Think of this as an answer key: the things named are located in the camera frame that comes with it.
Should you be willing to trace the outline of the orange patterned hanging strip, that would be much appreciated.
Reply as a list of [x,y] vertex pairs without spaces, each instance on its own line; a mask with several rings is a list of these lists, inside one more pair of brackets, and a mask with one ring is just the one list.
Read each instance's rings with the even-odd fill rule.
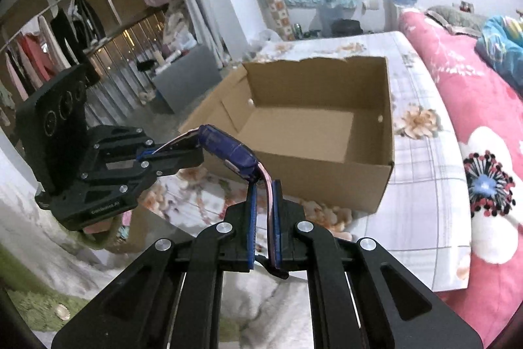
[[283,40],[293,41],[294,31],[285,0],[265,0],[269,13],[276,25],[276,31]]

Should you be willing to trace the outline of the black bag on floor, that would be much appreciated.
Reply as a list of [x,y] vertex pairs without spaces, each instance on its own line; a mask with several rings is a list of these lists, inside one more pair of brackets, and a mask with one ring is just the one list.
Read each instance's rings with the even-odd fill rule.
[[353,19],[337,19],[331,23],[332,37],[349,37],[353,35],[362,35],[363,29],[358,20]]

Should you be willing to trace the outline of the white water dispenser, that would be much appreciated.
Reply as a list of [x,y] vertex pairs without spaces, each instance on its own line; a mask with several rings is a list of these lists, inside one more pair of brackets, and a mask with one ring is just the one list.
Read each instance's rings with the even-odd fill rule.
[[408,9],[407,6],[404,6],[404,5],[398,5],[398,4],[394,4],[394,3],[384,4],[384,14],[385,14],[384,30],[386,32],[398,30],[401,14],[403,14],[407,9]]

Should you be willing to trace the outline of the grey flat board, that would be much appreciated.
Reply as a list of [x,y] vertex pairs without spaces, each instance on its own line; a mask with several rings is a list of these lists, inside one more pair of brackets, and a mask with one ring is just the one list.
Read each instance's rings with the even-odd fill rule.
[[217,61],[205,45],[197,45],[152,78],[153,85],[173,113],[183,111],[221,80]]

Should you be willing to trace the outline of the white plastic bag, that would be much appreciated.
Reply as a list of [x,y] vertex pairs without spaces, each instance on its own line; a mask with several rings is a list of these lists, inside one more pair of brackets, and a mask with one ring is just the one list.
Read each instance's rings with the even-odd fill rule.
[[250,52],[260,52],[269,43],[281,43],[282,38],[272,29],[266,28],[249,40]]

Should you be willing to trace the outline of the grey green pillow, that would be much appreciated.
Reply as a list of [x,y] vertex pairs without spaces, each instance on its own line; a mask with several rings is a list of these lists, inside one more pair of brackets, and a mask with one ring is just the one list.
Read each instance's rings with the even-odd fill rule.
[[487,17],[471,12],[461,11],[447,5],[436,5],[428,8],[425,15],[443,26],[451,35],[468,35],[479,38]]

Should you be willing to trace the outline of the pink floral blanket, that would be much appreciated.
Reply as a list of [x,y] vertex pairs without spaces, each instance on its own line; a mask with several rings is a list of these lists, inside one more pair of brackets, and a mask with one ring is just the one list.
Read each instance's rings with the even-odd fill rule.
[[420,10],[399,28],[431,74],[462,153],[472,223],[468,286],[443,300],[486,348],[522,346],[522,98],[468,35],[451,35]]

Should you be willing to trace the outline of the floral white plastic mat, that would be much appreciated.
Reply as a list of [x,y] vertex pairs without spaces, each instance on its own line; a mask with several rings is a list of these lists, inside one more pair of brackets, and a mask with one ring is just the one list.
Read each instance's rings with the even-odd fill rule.
[[[313,57],[383,57],[387,60],[396,124],[410,108],[432,110],[439,119],[433,137],[412,139],[395,134],[395,167],[376,214],[322,207],[341,221],[334,230],[355,241],[376,239],[433,291],[468,287],[471,224],[458,141],[447,109],[420,56],[399,31],[338,39],[267,43],[255,61]],[[223,218],[225,209],[245,199],[246,184],[217,177],[199,168],[159,178],[141,198],[141,206],[195,236]]]

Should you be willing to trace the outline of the black hanging jacket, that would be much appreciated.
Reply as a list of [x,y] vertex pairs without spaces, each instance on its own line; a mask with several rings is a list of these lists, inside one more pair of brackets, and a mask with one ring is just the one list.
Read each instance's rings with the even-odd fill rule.
[[83,50],[97,45],[106,38],[101,20],[87,0],[72,0],[68,14],[76,39]]

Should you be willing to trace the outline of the blue cartoon quilt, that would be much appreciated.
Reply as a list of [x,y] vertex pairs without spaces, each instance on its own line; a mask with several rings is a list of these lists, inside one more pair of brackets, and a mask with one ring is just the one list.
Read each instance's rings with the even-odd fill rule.
[[512,89],[522,92],[522,19],[509,16],[488,19],[475,49]]

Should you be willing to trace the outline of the purple smart watch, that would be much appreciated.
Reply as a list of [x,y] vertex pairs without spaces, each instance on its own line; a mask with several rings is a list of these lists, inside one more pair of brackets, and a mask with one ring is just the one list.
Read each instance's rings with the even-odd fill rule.
[[267,193],[267,232],[269,262],[280,269],[281,248],[276,185],[266,167],[246,145],[212,125],[201,125],[197,132],[199,145],[220,159],[235,174],[250,183],[264,182]]

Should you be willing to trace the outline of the brown cardboard box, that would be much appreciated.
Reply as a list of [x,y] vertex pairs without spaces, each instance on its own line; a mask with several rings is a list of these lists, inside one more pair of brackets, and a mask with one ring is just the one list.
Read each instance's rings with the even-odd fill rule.
[[245,63],[180,126],[216,126],[248,146],[304,200],[375,213],[394,168],[387,61],[380,57]]

